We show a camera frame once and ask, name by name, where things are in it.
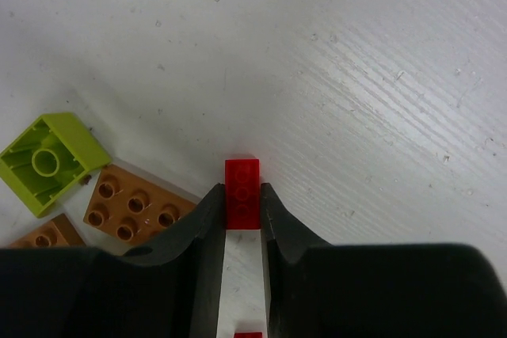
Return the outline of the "small red lego brick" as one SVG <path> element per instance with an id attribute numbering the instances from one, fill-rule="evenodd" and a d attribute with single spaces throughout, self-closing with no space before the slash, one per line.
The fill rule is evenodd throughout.
<path id="1" fill-rule="evenodd" d="M 252 155 L 235 155 L 224 166 L 228 230 L 259 230 L 261 163 Z"/>

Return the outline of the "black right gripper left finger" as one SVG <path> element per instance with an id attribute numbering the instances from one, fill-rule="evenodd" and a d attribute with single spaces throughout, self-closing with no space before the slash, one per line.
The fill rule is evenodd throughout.
<path id="1" fill-rule="evenodd" d="M 4 249 L 4 337 L 213 337 L 225 245 L 225 187 L 116 256 L 95 247 Z"/>

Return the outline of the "red lego plate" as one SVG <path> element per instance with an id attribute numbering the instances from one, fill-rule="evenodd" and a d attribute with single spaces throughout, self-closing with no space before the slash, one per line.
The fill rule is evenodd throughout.
<path id="1" fill-rule="evenodd" d="M 235 332 L 233 338 L 262 338 L 262 332 Z"/>

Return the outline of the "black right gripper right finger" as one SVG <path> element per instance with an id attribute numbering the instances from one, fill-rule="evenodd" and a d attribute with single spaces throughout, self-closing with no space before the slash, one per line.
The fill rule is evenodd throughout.
<path id="1" fill-rule="evenodd" d="M 261 186 L 271 337 L 503 337 L 506 294 L 463 244 L 332 245 Z"/>

